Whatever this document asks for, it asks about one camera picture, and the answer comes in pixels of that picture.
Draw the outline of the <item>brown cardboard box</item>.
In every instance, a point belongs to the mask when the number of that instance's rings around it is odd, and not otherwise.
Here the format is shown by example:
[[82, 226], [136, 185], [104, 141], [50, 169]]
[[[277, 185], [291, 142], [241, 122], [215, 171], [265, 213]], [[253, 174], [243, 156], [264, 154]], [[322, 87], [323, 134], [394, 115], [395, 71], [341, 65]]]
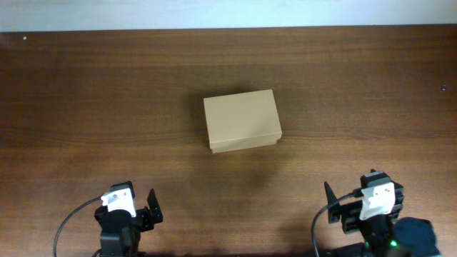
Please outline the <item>brown cardboard box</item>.
[[274, 145], [282, 137], [271, 89], [204, 99], [212, 153]]

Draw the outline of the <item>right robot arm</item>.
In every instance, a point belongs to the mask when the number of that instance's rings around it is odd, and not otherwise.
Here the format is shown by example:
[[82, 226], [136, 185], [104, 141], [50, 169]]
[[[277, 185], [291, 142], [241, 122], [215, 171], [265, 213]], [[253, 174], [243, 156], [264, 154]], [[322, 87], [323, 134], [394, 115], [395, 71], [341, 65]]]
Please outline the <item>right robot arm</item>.
[[[324, 183], [327, 205], [314, 216], [311, 241], [315, 256], [441, 257], [433, 225], [422, 218], [404, 217], [403, 186], [383, 171], [360, 177], [361, 186], [338, 198]], [[359, 232], [362, 243], [333, 250], [318, 249], [316, 222], [326, 213], [329, 223], [341, 223], [345, 234]]]

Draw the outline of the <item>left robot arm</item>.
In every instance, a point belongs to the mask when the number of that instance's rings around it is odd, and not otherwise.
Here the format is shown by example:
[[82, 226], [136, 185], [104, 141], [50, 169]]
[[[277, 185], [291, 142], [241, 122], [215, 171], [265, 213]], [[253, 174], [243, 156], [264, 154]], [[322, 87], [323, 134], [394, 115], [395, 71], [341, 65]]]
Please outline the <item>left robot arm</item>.
[[101, 227], [100, 255], [144, 256], [139, 250], [141, 234], [154, 230], [154, 226], [164, 220], [155, 191], [150, 190], [148, 205], [138, 210], [130, 188], [105, 193], [101, 200], [102, 206], [94, 214]]

